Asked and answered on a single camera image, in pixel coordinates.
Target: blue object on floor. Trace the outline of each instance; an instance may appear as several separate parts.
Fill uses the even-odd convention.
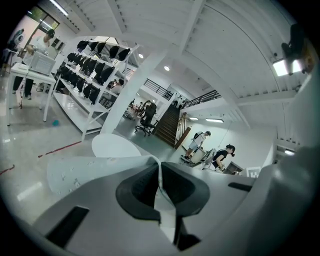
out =
[[[59,121],[58,120],[54,120],[52,123],[53,126],[58,126],[59,125]]]

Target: black railing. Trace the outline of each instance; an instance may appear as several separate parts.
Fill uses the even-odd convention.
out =
[[[181,109],[186,109],[186,108],[189,108],[191,106],[194,106],[194,105],[198,105],[200,103],[204,103],[204,102],[208,102],[208,101],[212,101],[212,100],[215,100],[215,99],[218,99],[218,98],[221,98],[221,95],[216,91],[216,90],[213,90],[213,91],[210,91],[198,98],[195,98],[193,100],[190,100],[188,102],[186,102]]]
[[[134,72],[135,72],[134,70],[127,67],[125,71],[124,70],[122,71],[122,74],[125,73],[125,77],[130,79],[134,74]]]
[[[155,83],[154,81],[151,81],[150,79],[147,79],[143,85],[148,87],[152,91],[156,92],[157,94],[161,95],[166,100],[170,100],[173,95],[173,93],[167,91],[165,88],[161,87],[159,84]]]

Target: shorts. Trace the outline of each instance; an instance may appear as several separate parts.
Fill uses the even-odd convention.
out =
[[[191,144],[189,145],[189,149],[192,149],[193,151],[195,151],[197,148],[198,148],[198,144],[192,141]]]

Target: wooden stair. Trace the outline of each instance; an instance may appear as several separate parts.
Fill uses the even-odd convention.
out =
[[[176,144],[179,115],[180,109],[170,105],[152,134],[169,144],[171,147],[174,147]]]

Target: ceiling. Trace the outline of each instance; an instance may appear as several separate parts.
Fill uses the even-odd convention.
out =
[[[301,72],[277,76],[273,68],[295,23],[276,1],[75,0],[75,4],[84,14],[81,20],[94,26],[90,29],[89,24],[81,35],[136,42],[143,46],[138,53],[145,58],[152,51],[174,49],[156,68],[159,72],[193,95],[216,89],[232,109],[219,113],[226,119],[276,126],[278,139],[298,143],[286,122],[286,101],[270,97],[269,102],[250,104],[251,97],[290,92],[306,78]],[[172,66],[170,72],[164,65]],[[249,103],[239,105],[239,99]]]

